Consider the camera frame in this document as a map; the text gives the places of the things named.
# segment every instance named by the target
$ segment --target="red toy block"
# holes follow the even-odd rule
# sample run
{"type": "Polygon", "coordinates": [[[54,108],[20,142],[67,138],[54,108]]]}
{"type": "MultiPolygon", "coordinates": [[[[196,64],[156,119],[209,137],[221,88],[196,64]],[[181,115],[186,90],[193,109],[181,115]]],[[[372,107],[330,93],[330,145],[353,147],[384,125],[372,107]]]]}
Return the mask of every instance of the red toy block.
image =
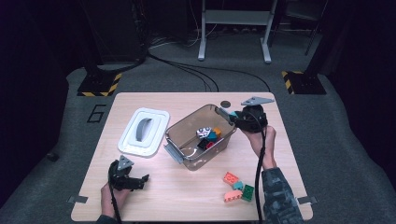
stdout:
{"type": "Polygon", "coordinates": [[[239,178],[236,175],[231,174],[230,172],[227,172],[227,174],[223,178],[223,181],[229,184],[230,186],[232,186],[238,180],[239,178]]]}
{"type": "Polygon", "coordinates": [[[229,191],[224,195],[224,202],[227,203],[233,200],[240,199],[242,197],[242,194],[242,191],[239,189],[229,191]]]}

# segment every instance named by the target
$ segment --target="chair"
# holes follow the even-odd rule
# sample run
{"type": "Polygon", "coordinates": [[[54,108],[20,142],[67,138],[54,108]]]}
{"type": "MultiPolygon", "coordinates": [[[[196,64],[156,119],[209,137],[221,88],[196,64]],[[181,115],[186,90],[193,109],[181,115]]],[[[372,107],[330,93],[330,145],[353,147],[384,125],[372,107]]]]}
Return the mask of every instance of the chair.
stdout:
{"type": "Polygon", "coordinates": [[[314,41],[315,34],[317,33],[323,13],[326,10],[327,3],[328,0],[287,1],[283,6],[283,9],[281,9],[281,16],[280,19],[276,22],[269,46],[271,47],[274,42],[276,30],[282,18],[288,19],[290,21],[297,21],[301,24],[306,24],[314,27],[311,30],[311,39],[305,52],[305,55],[307,55],[309,49],[311,48],[312,42],[314,41]]]}

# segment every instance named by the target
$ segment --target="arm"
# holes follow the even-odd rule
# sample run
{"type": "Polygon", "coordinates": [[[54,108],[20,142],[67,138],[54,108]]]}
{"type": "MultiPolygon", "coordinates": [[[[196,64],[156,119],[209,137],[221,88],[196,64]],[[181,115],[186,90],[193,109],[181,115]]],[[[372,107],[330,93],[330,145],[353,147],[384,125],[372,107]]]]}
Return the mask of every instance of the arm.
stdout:
{"type": "MultiPolygon", "coordinates": [[[[262,186],[266,223],[303,223],[303,217],[291,187],[282,171],[276,167],[274,158],[276,130],[271,126],[267,126],[264,130],[266,137],[265,155],[262,161],[262,186]]],[[[253,151],[259,156],[262,149],[262,135],[244,131],[243,133],[250,141],[253,151]]]]}
{"type": "MultiPolygon", "coordinates": [[[[123,207],[129,192],[131,192],[129,189],[114,189],[114,197],[116,198],[117,206],[120,210],[123,207]]],[[[96,224],[117,224],[118,222],[115,219],[116,214],[113,203],[111,202],[111,193],[108,183],[101,188],[101,195],[102,215],[96,220],[96,224]]]]}

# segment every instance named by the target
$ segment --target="wooden tabletop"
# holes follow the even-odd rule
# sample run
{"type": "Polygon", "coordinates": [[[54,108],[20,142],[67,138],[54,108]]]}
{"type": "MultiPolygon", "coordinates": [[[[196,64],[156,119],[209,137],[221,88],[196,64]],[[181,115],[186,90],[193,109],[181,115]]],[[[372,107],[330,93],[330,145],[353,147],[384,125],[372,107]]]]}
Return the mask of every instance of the wooden tabletop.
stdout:
{"type": "MultiPolygon", "coordinates": [[[[76,203],[71,218],[93,221],[101,214],[100,188],[107,182],[110,163],[120,158],[118,142],[134,112],[141,107],[164,110],[170,114],[168,127],[208,104],[220,106],[229,101],[227,111],[240,111],[241,103],[252,96],[275,99],[268,92],[125,92],[119,93],[108,115],[106,125],[93,154],[80,196],[86,203],[76,203]]],[[[276,162],[297,198],[306,196],[290,141],[276,101],[262,105],[269,125],[276,129],[276,162]]],[[[164,149],[163,139],[155,156],[146,159],[124,154],[134,162],[130,177],[149,175],[143,189],[130,193],[120,210],[124,221],[236,221],[258,220],[256,204],[236,200],[225,203],[224,194],[232,190],[223,182],[227,172],[237,175],[244,184],[254,187],[258,158],[247,138],[237,130],[226,149],[197,171],[175,162],[164,149]]],[[[264,203],[262,183],[260,200],[264,203]]],[[[299,205],[304,220],[313,216],[310,204],[299,205]]]]}

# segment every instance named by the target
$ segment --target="dark sleeve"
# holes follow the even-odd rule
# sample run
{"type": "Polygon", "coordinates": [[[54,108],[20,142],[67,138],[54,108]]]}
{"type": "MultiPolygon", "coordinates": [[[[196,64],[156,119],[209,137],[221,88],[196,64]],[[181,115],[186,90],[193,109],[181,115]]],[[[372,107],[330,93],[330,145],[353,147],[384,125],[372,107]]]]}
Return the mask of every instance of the dark sleeve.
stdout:
{"type": "Polygon", "coordinates": [[[96,220],[96,224],[118,224],[118,222],[116,219],[114,219],[112,217],[101,215],[96,220]]]}
{"type": "Polygon", "coordinates": [[[276,167],[262,172],[265,223],[304,223],[291,187],[276,167]]]}

